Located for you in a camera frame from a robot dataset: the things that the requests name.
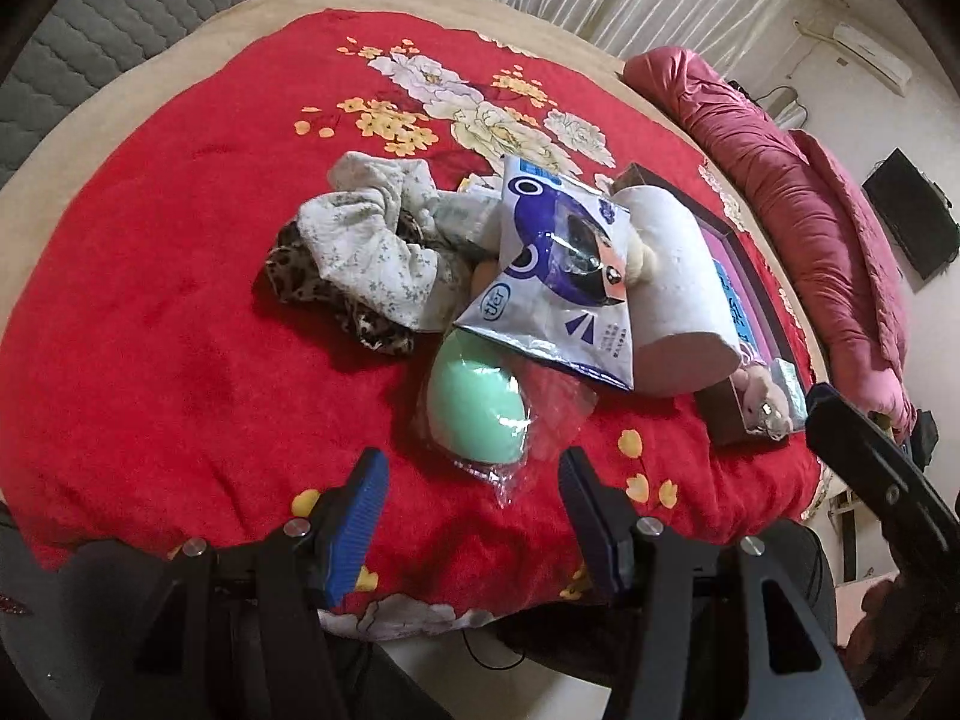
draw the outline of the air conditioner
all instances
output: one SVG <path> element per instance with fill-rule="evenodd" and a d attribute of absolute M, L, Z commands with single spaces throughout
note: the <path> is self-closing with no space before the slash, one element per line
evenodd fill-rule
<path fill-rule="evenodd" d="M 906 84 L 913 71 L 904 60 L 848 23 L 839 23 L 834 28 L 833 40 L 866 63 L 868 70 L 874 71 L 874 75 L 897 94 L 906 96 Z"/>

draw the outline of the rolled pink comforter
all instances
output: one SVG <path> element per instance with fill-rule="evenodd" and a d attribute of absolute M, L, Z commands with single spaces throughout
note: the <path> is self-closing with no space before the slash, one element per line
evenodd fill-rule
<path fill-rule="evenodd" d="M 779 129 L 699 55 L 661 47 L 623 79 L 709 153 L 754 209 L 827 346 L 830 379 L 902 435 L 916 410 L 904 389 L 906 310 L 899 270 L 869 201 L 815 138 Z"/>

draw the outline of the white floor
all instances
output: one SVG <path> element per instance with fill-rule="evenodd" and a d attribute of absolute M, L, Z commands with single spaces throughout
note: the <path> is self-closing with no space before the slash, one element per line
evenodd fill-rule
<path fill-rule="evenodd" d="M 820 537 L 837 581 L 842 576 L 840 538 L 826 506 L 808 526 Z M 467 636 L 485 664 L 501 666 L 517 659 L 486 632 L 469 631 Z M 469 656 L 459 632 L 392 642 L 386 649 L 456 720 L 599 720 L 610 694 L 531 661 L 510 671 L 483 669 Z"/>

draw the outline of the toilet paper roll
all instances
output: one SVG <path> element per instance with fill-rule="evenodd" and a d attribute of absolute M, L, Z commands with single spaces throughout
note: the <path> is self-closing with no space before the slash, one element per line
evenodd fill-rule
<path fill-rule="evenodd" d="M 665 397 L 727 378 L 740 365 L 739 338 L 696 218 L 660 187 L 629 187 L 613 202 L 656 253 L 652 279 L 627 290 L 634 390 Z"/>

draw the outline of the metal bolt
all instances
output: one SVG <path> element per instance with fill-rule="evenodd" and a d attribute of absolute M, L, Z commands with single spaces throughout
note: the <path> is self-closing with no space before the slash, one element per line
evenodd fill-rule
<path fill-rule="evenodd" d="M 304 519 L 303 517 L 295 517 L 294 519 L 288 519 L 286 524 L 283 526 L 283 533 L 286 533 L 290 538 L 300 538 L 301 536 L 306 536 L 310 533 L 310 520 Z"/>
<path fill-rule="evenodd" d="M 200 557 L 200 555 L 206 552 L 206 540 L 199 536 L 189 538 L 184 546 L 181 547 L 181 552 L 183 552 L 186 557 Z"/>
<path fill-rule="evenodd" d="M 645 536 L 656 538 L 664 532 L 664 524 L 656 517 L 640 517 L 637 520 L 637 530 Z"/>
<path fill-rule="evenodd" d="M 740 540 L 740 549 L 754 557 L 760 557 L 766 548 L 767 545 L 756 536 L 743 536 Z"/>

